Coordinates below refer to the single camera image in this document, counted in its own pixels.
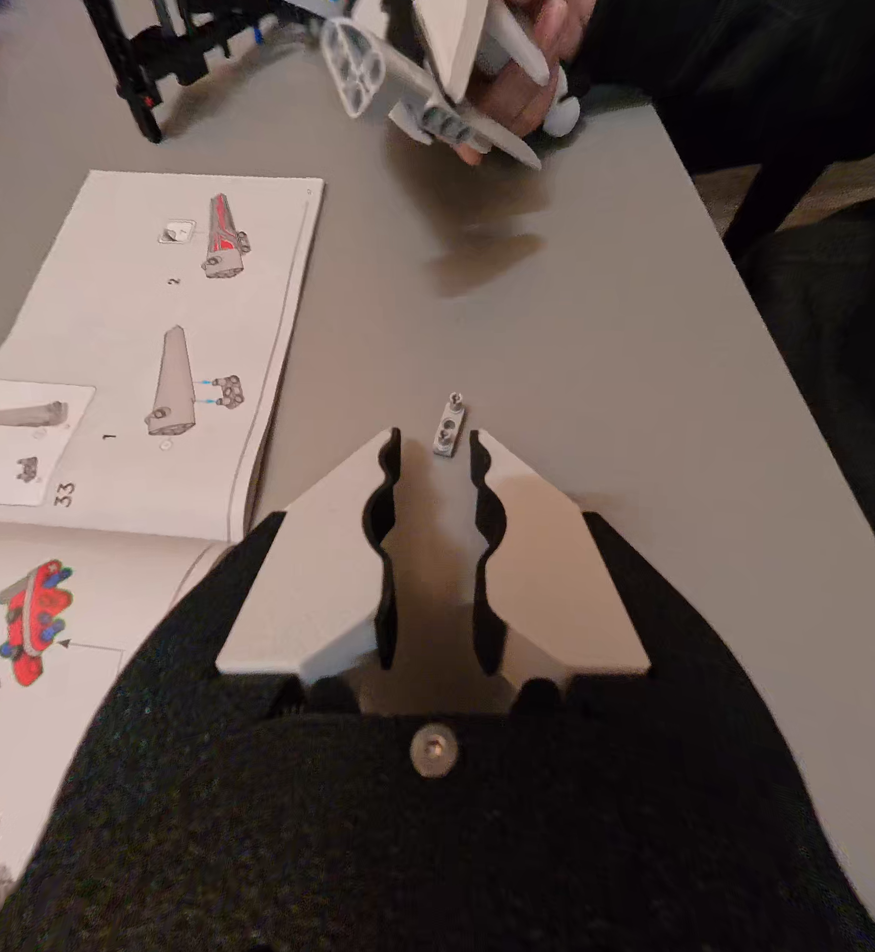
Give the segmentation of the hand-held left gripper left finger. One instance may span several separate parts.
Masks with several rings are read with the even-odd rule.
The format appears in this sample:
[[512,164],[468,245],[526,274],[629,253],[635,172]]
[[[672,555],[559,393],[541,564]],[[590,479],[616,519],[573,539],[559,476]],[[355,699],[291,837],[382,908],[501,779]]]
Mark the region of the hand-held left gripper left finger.
[[394,568],[401,433],[374,435],[282,513],[217,656],[227,676],[292,675],[301,684],[396,654]]

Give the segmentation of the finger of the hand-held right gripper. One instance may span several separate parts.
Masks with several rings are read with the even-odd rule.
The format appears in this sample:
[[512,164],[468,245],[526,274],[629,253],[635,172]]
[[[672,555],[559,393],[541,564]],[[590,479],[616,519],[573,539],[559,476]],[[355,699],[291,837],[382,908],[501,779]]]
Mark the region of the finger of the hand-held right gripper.
[[512,58],[513,12],[500,1],[414,1],[421,40],[445,96],[460,102],[475,69],[499,73]]

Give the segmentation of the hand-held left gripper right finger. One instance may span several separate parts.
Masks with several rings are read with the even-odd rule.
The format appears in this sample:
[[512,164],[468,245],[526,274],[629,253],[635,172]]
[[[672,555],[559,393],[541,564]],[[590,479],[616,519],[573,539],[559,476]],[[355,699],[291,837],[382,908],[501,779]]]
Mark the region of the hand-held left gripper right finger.
[[485,429],[469,434],[484,549],[472,631],[479,666],[508,683],[640,677],[651,666],[579,506]]

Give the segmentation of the grey toy brick panel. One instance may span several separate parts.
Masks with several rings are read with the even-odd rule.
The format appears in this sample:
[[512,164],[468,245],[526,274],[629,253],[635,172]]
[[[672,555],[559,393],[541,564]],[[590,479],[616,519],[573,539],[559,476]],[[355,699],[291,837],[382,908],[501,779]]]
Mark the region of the grey toy brick panel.
[[437,80],[349,17],[324,23],[322,57],[346,114],[354,120],[392,118],[407,136],[487,153],[497,149],[536,172],[536,152],[468,102],[452,105]]

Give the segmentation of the small grey toy brick connector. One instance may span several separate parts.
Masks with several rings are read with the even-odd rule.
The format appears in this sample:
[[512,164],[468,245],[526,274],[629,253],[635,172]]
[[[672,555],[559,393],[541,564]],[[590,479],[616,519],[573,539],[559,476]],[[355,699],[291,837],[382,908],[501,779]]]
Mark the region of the small grey toy brick connector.
[[466,422],[466,415],[467,407],[461,393],[451,392],[440,415],[433,438],[432,451],[435,456],[454,457],[459,436]]

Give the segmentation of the person's right forearm black sleeve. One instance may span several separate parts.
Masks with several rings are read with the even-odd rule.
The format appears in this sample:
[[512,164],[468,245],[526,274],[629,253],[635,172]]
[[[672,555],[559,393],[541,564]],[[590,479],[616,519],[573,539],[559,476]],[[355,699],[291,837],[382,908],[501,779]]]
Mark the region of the person's right forearm black sleeve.
[[651,101],[689,173],[761,164],[875,117],[875,1],[598,2],[567,65]]

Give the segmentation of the person's right hand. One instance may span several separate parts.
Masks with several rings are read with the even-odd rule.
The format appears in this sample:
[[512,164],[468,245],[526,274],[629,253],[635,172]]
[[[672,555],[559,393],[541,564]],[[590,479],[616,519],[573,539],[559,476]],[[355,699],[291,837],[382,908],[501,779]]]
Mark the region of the person's right hand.
[[520,138],[544,122],[559,84],[559,71],[579,53],[598,1],[508,2],[517,20],[529,27],[534,43],[546,59],[550,76],[545,87],[527,76],[515,62],[495,75],[474,68],[468,101]]

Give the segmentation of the building instruction booklet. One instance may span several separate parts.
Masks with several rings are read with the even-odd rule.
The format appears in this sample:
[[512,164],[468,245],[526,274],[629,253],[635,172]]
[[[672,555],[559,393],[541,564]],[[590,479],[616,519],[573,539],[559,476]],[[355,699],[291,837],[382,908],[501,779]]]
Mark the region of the building instruction booklet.
[[0,910],[104,696],[248,531],[323,192],[92,171],[0,347]]

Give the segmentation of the toy brick vehicle model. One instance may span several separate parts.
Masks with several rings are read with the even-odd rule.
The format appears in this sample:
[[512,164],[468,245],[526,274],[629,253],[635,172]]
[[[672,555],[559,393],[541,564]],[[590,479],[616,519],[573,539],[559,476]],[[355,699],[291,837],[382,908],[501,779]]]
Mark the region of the toy brick vehicle model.
[[163,139],[154,111],[163,100],[158,82],[169,76],[182,88],[209,73],[207,56],[232,56],[230,41],[252,30],[262,41],[262,24],[274,17],[280,27],[300,26],[316,34],[320,25],[348,13],[349,1],[154,1],[156,23],[135,35],[122,26],[115,2],[84,1],[116,78],[116,92],[140,134],[153,144]]

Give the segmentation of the person's dark clothed leg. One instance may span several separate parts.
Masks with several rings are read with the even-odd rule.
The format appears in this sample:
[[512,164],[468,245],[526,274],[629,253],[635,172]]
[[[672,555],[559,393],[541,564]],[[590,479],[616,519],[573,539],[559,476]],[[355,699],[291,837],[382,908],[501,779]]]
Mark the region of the person's dark clothed leg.
[[723,243],[875,535],[875,197],[778,228],[828,166],[874,155],[867,136],[765,162]]

